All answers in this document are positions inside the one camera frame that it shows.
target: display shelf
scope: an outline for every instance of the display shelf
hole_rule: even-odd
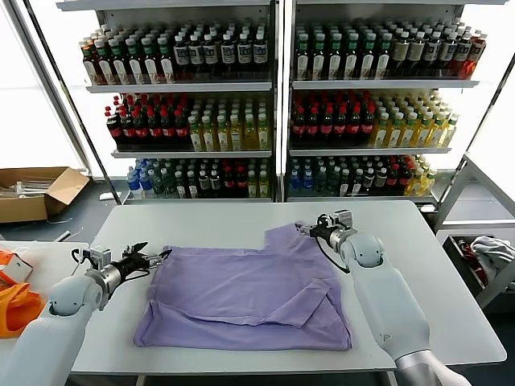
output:
[[[271,150],[249,151],[118,151],[114,158],[269,158]]]
[[[134,10],[198,6],[266,6],[270,0],[68,0],[57,8],[70,10]]]
[[[392,79],[392,80],[294,80],[294,90],[340,90],[352,88],[471,88],[478,80]]]
[[[290,149],[292,157],[327,157],[330,155],[397,155],[397,154],[445,154],[449,148],[430,147],[391,147],[388,149],[351,148],[351,149]]]
[[[99,92],[250,92],[270,91],[272,82],[217,82],[217,83],[169,83],[126,84],[113,86],[88,86],[91,93]]]
[[[487,6],[503,5],[508,0],[360,0],[360,4],[410,4],[424,6],[464,6],[467,4],[482,4]],[[356,4],[356,0],[297,0],[297,5],[302,4]]]

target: bottle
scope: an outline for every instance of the bottle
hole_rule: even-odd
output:
[[[252,71],[252,43],[248,40],[247,34],[240,34],[238,48],[238,64],[240,72]]]
[[[351,196],[355,197],[360,193],[361,184],[363,183],[363,169],[356,169],[354,180],[352,181]]]
[[[456,52],[456,48],[458,47],[458,42],[456,41],[456,37],[458,34],[456,32],[449,33],[449,36],[446,40],[442,41],[442,47],[440,48],[440,53],[438,54],[438,62],[436,64],[437,68],[441,70],[447,70],[449,67],[449,63],[452,60]],[[447,75],[447,71],[442,72],[442,76]]]
[[[268,174],[266,170],[259,172],[259,196],[262,198],[268,197]]]
[[[386,183],[386,168],[382,167],[377,173],[376,178],[373,181],[373,187],[375,191],[382,191]]]
[[[114,66],[111,64],[110,55],[105,47],[105,41],[100,39],[95,40],[95,48],[98,54],[98,65],[102,70],[102,74],[104,74],[105,82],[109,85],[115,84],[114,74],[116,72]]]
[[[415,192],[420,190],[420,187],[422,186],[423,174],[424,169],[421,167],[417,168],[415,171],[415,176],[408,182],[406,189],[404,189],[404,195],[414,195]]]
[[[270,129],[268,127],[268,121],[266,120],[266,114],[259,114],[257,116],[259,125],[257,128],[257,136],[259,139],[259,150],[268,150],[270,148],[269,137]]]
[[[348,46],[347,51],[345,52],[345,67],[343,70],[345,80],[355,77],[357,61],[356,48],[358,39],[359,35],[357,33],[348,34]]]
[[[388,129],[388,113],[381,113],[379,119],[377,120],[376,127],[374,127],[372,135],[370,135],[370,145],[373,144],[373,147],[382,148],[383,141],[385,140],[386,130]]]
[[[264,31],[256,34],[253,53],[256,72],[268,72],[268,43],[266,42]]]
[[[395,39],[393,43],[393,53],[390,58],[391,65],[389,66],[393,72],[398,72],[405,66],[404,61],[410,48],[409,36],[410,33],[408,31],[403,31],[400,38]]]
[[[399,147],[409,147],[411,138],[413,137],[413,133],[415,131],[417,125],[417,114],[409,113],[408,121],[401,128],[401,134],[399,135]]]
[[[376,34],[369,32],[366,35],[365,47],[361,52],[360,57],[360,79],[365,80],[370,78],[370,70],[374,62],[373,48],[376,44]]]
[[[374,176],[375,174],[373,168],[370,167],[369,169],[367,169],[367,171],[365,172],[365,176],[363,178],[363,188],[367,193],[372,190]]]
[[[341,34],[332,34],[331,51],[329,52],[329,70],[328,79],[336,80],[340,78],[340,45],[341,45]]]
[[[422,68],[429,69],[435,66],[440,47],[442,46],[440,35],[440,32],[435,31],[433,35],[431,35],[431,38],[426,41],[426,46],[422,54],[422,62],[420,64]]]
[[[395,186],[397,185],[398,170],[399,170],[399,164],[394,163],[388,171],[388,177],[386,178],[385,187],[386,187],[386,190],[389,192],[395,191]]]
[[[202,151],[202,141],[199,125],[196,123],[195,117],[189,117],[187,123],[190,125],[190,137],[192,138],[193,151]]]
[[[381,39],[380,51],[377,54],[377,63],[373,65],[376,68],[375,79],[383,79],[386,75],[386,69],[388,68],[388,61],[390,56],[390,45],[392,43],[392,34],[385,33]]]
[[[190,55],[181,35],[175,37],[174,54],[178,67],[177,77],[181,80],[189,79]]]
[[[323,75],[323,46],[325,34],[318,33],[315,37],[315,48],[311,53],[311,80],[320,80]]]
[[[397,147],[397,142],[401,135],[403,113],[395,113],[393,124],[386,130],[385,147]]]
[[[233,151],[241,151],[241,125],[238,120],[238,115],[231,115],[231,142],[233,144]]]

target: white cloth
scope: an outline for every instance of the white cloth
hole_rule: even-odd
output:
[[[472,251],[483,266],[484,273],[490,283],[494,277],[515,259],[515,248],[509,241],[495,239],[488,236],[479,236],[471,244]],[[508,285],[508,289],[515,290],[515,282]]]

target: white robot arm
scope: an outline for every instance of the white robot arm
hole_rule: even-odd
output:
[[[429,345],[429,323],[404,277],[389,263],[379,239],[352,228],[350,211],[322,215],[317,225],[301,226],[300,231],[322,238],[340,254],[373,337],[409,384],[470,386],[435,358]]]

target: white table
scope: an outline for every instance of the white table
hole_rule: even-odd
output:
[[[431,346],[446,364],[492,363],[505,349],[455,271],[417,208],[410,202],[360,203],[181,203],[116,207],[93,245],[113,250],[149,241],[143,251],[165,244],[260,248],[263,232],[295,220],[314,222],[321,213],[351,209],[355,228],[379,236],[431,324]],[[337,351],[217,351],[136,347],[132,338],[146,309],[151,277],[122,285],[88,324],[72,371],[79,374],[317,373],[375,372],[393,361],[374,342],[352,279],[340,275],[353,348]]]
[[[20,249],[20,256],[34,267],[27,282],[31,284],[30,290],[43,295],[49,295],[52,286],[70,276],[76,266],[70,252],[75,248],[87,248],[86,243],[51,243],[38,241],[7,241],[0,240],[0,246],[5,246],[16,252]],[[0,363],[3,363],[10,351],[14,348],[17,339],[0,339]]]

